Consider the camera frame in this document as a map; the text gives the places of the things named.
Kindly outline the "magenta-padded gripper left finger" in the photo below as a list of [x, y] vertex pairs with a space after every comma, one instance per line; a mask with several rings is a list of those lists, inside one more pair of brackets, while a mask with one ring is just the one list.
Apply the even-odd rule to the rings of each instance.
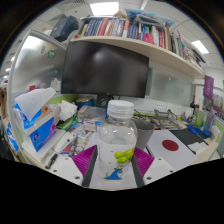
[[94, 145], [73, 158], [58, 157], [48, 171], [76, 185], [89, 187], [97, 155]]

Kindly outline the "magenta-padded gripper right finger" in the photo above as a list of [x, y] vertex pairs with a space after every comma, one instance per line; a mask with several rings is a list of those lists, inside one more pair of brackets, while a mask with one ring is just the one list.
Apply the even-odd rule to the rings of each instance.
[[154, 158], [138, 148], [134, 150], [131, 162], [138, 188], [175, 172], [175, 169], [164, 158]]

